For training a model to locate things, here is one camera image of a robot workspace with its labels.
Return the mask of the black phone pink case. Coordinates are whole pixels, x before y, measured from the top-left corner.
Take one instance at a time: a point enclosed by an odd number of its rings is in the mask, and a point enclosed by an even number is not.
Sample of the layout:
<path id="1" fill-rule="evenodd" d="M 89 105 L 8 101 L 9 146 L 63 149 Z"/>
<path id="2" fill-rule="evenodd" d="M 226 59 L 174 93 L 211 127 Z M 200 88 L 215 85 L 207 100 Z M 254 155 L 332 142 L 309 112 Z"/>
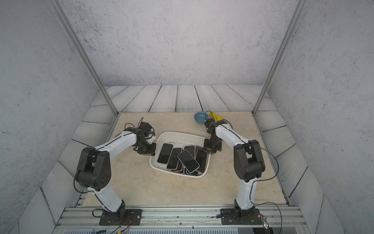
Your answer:
<path id="1" fill-rule="evenodd" d="M 205 172 L 207 156 L 208 152 L 205 149 L 196 147 L 195 159 L 200 165 L 199 169 L 197 169 L 197 171 L 200 173 Z"/>

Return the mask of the black phone cream case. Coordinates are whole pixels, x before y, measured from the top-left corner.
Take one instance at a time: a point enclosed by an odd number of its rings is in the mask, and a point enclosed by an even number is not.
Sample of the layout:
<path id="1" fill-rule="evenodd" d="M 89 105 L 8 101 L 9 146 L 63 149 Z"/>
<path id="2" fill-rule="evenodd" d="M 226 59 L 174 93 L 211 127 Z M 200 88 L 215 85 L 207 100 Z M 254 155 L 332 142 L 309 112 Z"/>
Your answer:
<path id="1" fill-rule="evenodd" d="M 162 145 L 162 148 L 161 148 L 159 157 L 157 159 L 157 162 L 161 163 L 161 164 L 167 164 L 168 161 L 169 161 L 172 149 L 173 149 L 172 144 L 164 143 Z"/>

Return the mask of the black phone green case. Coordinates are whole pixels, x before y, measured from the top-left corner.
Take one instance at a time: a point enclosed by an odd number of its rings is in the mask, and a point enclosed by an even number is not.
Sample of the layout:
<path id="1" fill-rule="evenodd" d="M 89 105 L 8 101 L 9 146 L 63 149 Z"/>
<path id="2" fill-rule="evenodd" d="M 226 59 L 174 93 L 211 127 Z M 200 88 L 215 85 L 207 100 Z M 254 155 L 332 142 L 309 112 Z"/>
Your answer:
<path id="1" fill-rule="evenodd" d="M 182 151 L 177 157 L 189 173 L 194 173 L 200 167 L 196 159 L 187 150 Z"/>

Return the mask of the white plastic storage box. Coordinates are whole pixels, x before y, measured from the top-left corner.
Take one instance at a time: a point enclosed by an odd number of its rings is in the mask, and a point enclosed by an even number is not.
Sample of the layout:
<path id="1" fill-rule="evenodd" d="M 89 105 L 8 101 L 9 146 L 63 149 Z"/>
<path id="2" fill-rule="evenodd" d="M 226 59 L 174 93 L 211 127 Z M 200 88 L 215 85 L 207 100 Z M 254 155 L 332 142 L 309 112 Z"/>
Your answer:
<path id="1" fill-rule="evenodd" d="M 200 178 L 207 173 L 211 152 L 206 139 L 178 132 L 165 132 L 156 141 L 150 166 L 161 172 Z"/>

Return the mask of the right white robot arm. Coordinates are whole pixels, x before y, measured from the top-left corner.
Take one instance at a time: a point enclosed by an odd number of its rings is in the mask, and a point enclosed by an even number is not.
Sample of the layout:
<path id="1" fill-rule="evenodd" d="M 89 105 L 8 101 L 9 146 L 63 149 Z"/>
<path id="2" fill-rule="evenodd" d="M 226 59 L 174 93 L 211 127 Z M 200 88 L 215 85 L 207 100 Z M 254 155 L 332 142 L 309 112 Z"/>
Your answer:
<path id="1" fill-rule="evenodd" d="M 247 212 L 254 209 L 255 182 L 266 170 L 260 144 L 239 135 L 225 120 L 215 121 L 210 118 L 204 125 L 209 134 L 209 138 L 204 141 L 204 148 L 211 153 L 220 152 L 223 142 L 232 148 L 234 170 L 240 180 L 235 210 Z"/>

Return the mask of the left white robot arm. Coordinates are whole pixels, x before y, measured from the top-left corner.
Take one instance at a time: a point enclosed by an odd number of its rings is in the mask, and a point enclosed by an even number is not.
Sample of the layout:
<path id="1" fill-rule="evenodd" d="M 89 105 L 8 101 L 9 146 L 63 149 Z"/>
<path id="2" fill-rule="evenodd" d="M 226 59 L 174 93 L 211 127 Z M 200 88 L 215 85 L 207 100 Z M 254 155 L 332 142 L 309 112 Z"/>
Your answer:
<path id="1" fill-rule="evenodd" d="M 74 180 L 92 192 L 106 212 L 117 213 L 125 209 L 124 201 L 117 196 L 111 185 L 111 163 L 128 148 L 133 148 L 140 155 L 154 156 L 154 139 L 153 127 L 129 127 L 102 145 L 84 148 L 80 154 Z"/>

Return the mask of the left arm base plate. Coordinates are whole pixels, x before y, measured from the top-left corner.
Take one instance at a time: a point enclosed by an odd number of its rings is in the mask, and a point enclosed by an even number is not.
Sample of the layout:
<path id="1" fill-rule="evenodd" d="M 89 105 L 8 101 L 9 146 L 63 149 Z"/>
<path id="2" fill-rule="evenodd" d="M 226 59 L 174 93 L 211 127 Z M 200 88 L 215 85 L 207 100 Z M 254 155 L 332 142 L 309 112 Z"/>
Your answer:
<path id="1" fill-rule="evenodd" d="M 99 226 L 139 226 L 142 209 L 120 209 L 116 213 L 103 210 Z"/>

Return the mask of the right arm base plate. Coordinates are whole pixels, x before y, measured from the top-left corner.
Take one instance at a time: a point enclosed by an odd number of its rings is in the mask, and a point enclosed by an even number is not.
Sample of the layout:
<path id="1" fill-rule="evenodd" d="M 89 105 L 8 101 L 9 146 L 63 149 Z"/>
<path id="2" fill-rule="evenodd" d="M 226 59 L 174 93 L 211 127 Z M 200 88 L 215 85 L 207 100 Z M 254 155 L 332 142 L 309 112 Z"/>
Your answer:
<path id="1" fill-rule="evenodd" d="M 222 225 L 263 225 L 264 221 L 259 209 L 254 206 L 248 210 L 238 207 L 232 209 L 221 209 L 216 218 L 221 220 Z"/>

